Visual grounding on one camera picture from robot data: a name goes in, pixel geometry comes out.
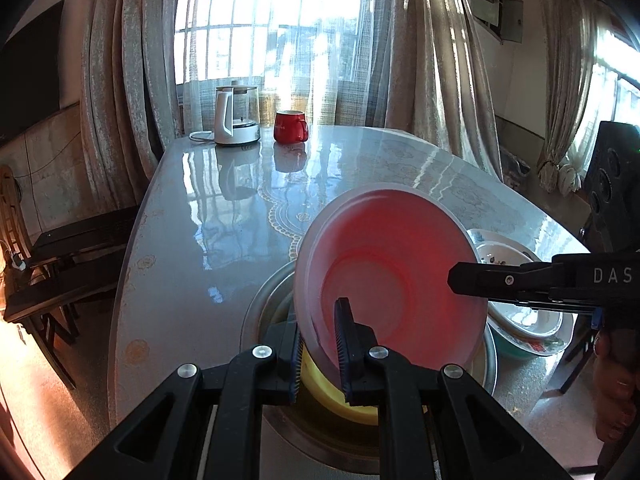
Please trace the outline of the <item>person's right hand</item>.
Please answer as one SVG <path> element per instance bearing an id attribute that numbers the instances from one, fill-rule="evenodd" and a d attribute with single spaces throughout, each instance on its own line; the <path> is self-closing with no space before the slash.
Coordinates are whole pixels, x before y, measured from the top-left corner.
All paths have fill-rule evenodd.
<path id="1" fill-rule="evenodd" d="M 639 387 L 639 374 L 631 373 L 615 361 L 611 353 L 610 337 L 599 332 L 594 341 L 594 429 L 604 443 L 619 441 L 637 415 L 632 396 Z"/>

